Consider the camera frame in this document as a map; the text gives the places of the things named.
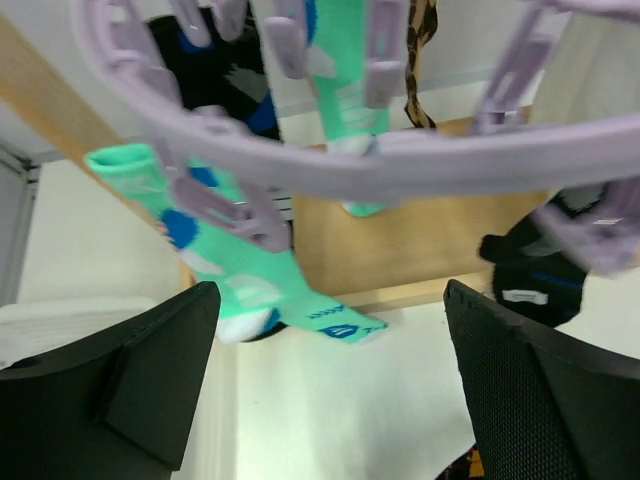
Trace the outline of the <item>green sock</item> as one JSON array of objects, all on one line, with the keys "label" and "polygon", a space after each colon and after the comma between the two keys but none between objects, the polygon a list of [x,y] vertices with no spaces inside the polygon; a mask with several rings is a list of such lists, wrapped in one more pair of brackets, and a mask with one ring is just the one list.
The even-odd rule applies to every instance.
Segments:
[{"label": "green sock", "polygon": [[217,284],[220,341],[253,340],[277,323],[346,343],[361,342],[386,329],[384,321],[312,290],[291,251],[266,252],[183,212],[150,146],[103,148],[89,153],[85,161],[94,174],[163,227],[197,280]]},{"label": "green sock", "polygon": [[367,106],[367,66],[395,61],[401,9],[394,1],[306,1],[307,75],[327,151],[358,156],[378,151],[390,127],[390,94]]}]

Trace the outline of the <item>purple round clip hanger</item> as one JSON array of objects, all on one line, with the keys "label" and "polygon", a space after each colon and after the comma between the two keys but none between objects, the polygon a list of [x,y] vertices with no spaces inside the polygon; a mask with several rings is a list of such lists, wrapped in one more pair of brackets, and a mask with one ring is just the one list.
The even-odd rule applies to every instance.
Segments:
[{"label": "purple round clip hanger", "polygon": [[[112,16],[122,10],[122,19]],[[412,197],[583,188],[609,194],[571,219],[553,206],[536,220],[550,242],[584,268],[613,274],[639,249],[639,118],[631,114],[563,127],[528,126],[519,99],[553,49],[536,33],[548,13],[578,12],[637,22],[635,1],[535,1],[482,98],[469,136],[418,130],[378,135],[372,154],[320,153],[260,139],[207,106],[183,108],[147,26],[129,1],[78,1],[76,40],[95,75],[146,127],[151,157],[173,200],[187,213],[263,250],[290,241],[266,189],[315,197],[392,203]]]}]

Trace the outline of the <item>green sock rear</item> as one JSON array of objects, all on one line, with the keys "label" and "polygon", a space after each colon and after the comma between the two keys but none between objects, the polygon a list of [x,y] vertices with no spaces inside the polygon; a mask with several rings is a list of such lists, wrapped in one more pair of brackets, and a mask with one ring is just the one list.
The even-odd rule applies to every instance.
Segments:
[{"label": "green sock rear", "polygon": [[390,127],[390,94],[367,106],[367,66],[395,61],[401,9],[394,1],[306,1],[307,75],[327,151],[358,156],[378,151]]}]

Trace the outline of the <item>brown argyle hanging sock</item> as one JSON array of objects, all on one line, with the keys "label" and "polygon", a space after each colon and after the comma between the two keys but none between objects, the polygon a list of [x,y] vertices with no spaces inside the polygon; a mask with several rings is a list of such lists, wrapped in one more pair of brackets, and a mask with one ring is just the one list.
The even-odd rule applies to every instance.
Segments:
[{"label": "brown argyle hanging sock", "polygon": [[438,29],[436,0],[411,0],[408,13],[406,47],[408,62],[405,70],[407,100],[404,111],[415,128],[436,129],[436,123],[425,112],[418,98],[420,56]]}]

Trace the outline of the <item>black blue grey sock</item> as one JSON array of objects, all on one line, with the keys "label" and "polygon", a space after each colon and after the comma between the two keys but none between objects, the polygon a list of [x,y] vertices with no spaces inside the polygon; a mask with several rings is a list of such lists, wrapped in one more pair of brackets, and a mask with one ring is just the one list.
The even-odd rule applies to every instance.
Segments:
[{"label": "black blue grey sock", "polygon": [[530,212],[506,234],[488,234],[479,257],[493,265],[495,301],[551,328],[576,317],[582,307],[588,272],[566,257]]}]

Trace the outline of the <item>green sock front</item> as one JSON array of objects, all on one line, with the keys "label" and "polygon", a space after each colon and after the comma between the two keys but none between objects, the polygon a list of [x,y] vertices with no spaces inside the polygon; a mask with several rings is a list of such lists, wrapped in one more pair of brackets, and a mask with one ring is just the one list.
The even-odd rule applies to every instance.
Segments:
[{"label": "green sock front", "polygon": [[346,343],[361,342],[386,329],[384,321],[312,290],[291,251],[266,252],[183,212],[150,146],[103,148],[89,153],[85,161],[94,174],[163,227],[197,280],[217,284],[220,341],[253,340],[277,323]]}]

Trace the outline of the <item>white plastic basket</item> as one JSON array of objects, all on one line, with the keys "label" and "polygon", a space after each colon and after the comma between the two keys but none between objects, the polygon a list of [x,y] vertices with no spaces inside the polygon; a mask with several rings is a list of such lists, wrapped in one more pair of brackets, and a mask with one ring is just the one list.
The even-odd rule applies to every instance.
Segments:
[{"label": "white plastic basket", "polygon": [[88,297],[1,308],[1,368],[88,337],[157,303],[145,297]]}]

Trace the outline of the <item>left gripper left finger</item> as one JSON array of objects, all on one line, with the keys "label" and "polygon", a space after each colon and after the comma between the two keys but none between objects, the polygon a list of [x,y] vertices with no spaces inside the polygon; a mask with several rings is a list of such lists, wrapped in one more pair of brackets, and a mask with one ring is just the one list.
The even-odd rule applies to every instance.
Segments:
[{"label": "left gripper left finger", "polygon": [[168,479],[181,468],[220,294],[201,282],[1,372],[4,479]]}]

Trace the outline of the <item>wooden clothes rack frame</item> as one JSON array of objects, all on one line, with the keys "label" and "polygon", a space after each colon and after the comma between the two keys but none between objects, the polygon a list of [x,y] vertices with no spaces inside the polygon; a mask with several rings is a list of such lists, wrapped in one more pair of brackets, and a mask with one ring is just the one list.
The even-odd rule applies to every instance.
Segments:
[{"label": "wooden clothes rack frame", "polygon": [[[59,72],[1,11],[1,99],[18,117],[70,158],[93,187],[130,212],[141,210],[91,174],[90,148],[119,142]],[[364,312],[437,302],[451,277],[477,289],[488,266],[476,247],[487,233],[503,233],[542,203],[542,193],[419,199],[369,218],[349,216],[335,201],[293,199],[294,244],[303,274],[321,292]]]}]

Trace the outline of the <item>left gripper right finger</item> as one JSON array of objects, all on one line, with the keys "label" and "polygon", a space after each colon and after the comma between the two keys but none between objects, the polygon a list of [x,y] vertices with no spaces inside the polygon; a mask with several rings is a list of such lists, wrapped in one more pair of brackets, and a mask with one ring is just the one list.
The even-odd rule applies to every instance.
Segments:
[{"label": "left gripper right finger", "polygon": [[457,280],[443,300],[486,478],[638,478],[637,359],[530,320]]}]

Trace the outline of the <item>argyle red orange sock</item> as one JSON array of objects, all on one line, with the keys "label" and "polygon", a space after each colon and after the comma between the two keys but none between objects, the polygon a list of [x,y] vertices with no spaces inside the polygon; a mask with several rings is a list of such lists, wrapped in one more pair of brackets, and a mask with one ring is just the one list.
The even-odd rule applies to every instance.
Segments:
[{"label": "argyle red orange sock", "polygon": [[484,466],[481,461],[477,445],[445,467],[436,480],[477,480],[485,477]]}]

